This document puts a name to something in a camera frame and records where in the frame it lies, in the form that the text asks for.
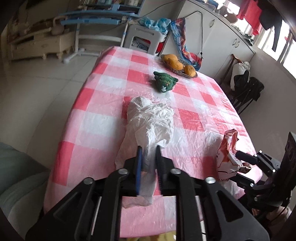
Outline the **person's right hand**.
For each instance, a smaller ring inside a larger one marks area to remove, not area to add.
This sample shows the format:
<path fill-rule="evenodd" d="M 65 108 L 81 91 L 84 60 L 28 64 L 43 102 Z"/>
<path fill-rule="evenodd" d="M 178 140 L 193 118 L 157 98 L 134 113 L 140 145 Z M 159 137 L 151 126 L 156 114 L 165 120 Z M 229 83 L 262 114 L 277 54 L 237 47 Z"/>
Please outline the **person's right hand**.
<path fill-rule="evenodd" d="M 292 213 L 291 209 L 287 207 L 280 206 L 274 211 L 265 214 L 259 209 L 252 208 L 252 214 L 256 219 L 265 226 L 274 226 L 281 223 L 285 223 Z"/>

